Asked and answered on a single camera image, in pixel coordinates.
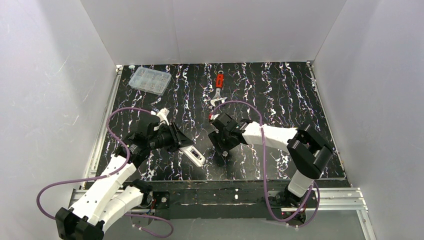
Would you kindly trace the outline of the white remote control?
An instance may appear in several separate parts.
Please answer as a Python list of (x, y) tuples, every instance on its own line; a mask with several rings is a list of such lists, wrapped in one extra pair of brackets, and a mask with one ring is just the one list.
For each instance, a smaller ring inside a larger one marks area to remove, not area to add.
[(179, 150), (184, 155), (186, 155), (188, 159), (192, 161), (197, 167), (201, 168), (204, 165), (206, 158), (194, 145), (181, 147)]

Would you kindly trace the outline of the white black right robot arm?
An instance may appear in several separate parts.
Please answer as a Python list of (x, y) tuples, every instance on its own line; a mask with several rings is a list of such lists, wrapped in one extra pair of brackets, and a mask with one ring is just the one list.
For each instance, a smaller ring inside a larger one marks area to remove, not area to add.
[(313, 181), (321, 177), (334, 153), (333, 146), (311, 124), (275, 127), (260, 125), (250, 119), (237, 122), (226, 113), (209, 120), (215, 130), (208, 137), (221, 156), (239, 145), (261, 145), (288, 153), (296, 172), (287, 191), (297, 198), (301, 198)]

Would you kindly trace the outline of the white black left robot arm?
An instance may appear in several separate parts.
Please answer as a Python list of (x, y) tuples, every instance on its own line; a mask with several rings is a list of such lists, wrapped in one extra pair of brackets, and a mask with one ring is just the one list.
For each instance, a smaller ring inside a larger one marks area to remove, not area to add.
[(111, 225), (135, 207), (146, 207), (144, 217), (155, 219), (152, 186), (141, 179), (124, 185), (153, 150), (182, 152), (196, 166), (203, 166), (205, 157), (195, 148), (193, 140), (168, 120), (168, 113), (163, 108), (143, 116), (137, 129), (121, 140), (89, 190), (70, 207), (58, 210), (54, 218), (62, 240), (101, 240)]

